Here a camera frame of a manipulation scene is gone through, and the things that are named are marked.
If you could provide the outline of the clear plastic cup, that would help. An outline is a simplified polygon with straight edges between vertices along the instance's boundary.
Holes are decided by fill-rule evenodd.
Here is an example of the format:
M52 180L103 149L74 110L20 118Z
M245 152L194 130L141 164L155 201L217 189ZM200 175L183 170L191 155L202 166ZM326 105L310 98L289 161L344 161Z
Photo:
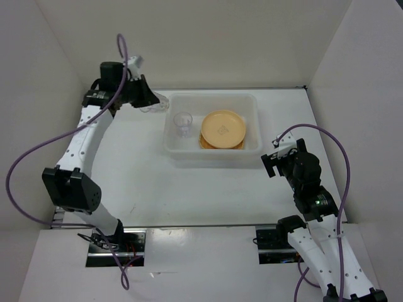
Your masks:
M154 92L154 95L158 98L159 102L148 107L140 108L143 113L163 113L169 108L169 100L166 96Z
M191 136L191 127L193 117L187 112L179 112L175 114L173 123L176 127L176 134L181 138L188 138Z

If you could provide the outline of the yellow plastic plate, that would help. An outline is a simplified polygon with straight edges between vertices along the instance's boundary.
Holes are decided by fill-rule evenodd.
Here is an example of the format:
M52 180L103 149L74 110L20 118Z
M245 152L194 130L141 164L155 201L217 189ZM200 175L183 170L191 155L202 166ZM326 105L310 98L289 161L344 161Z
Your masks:
M215 148L231 149L243 142L246 136L246 123L233 111L213 111L204 117L201 123L201 135Z

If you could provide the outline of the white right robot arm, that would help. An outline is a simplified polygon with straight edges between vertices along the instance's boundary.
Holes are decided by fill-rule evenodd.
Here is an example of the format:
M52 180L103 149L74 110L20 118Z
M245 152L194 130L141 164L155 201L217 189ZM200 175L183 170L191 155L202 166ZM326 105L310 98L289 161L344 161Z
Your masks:
M319 283L324 301L386 301L361 268L338 225L339 209L321 184L319 159L291 133L273 141L276 152L261 160L270 177L286 178L299 215L278 220L276 240L292 246Z

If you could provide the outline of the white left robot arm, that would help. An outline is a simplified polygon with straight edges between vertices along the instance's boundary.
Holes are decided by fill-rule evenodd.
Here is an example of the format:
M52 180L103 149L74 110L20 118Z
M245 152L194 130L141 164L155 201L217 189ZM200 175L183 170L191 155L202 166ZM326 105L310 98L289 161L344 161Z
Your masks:
M91 179L93 162L116 112L123 104L146 108L160 102L139 72L142 57L130 57L126 64L103 62L100 77L84 95L79 125L62 158L42 173L43 183L54 205L72 212L85 223L98 227L103 244L111 251L125 245L122 222L101 202L101 188Z

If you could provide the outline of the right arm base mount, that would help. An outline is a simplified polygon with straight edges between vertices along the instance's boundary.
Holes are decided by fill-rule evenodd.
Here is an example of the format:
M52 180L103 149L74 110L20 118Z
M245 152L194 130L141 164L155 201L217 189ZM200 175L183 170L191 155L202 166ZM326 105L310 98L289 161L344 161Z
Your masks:
M258 248L258 259L261 265L298 262L299 254L288 243L281 240L276 225L260 225L256 226L255 230L253 243Z

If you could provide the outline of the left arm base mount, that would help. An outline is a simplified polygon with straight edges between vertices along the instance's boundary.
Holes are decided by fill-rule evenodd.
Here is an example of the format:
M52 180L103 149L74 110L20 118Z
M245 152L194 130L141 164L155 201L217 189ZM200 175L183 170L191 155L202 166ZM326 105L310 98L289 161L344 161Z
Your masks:
M144 265L145 258L145 229L125 230L128 241L118 246L111 243L116 257L122 266L141 267ZM89 243L86 267L116 267L117 264L106 242L98 233L85 235L78 233L78 237Z

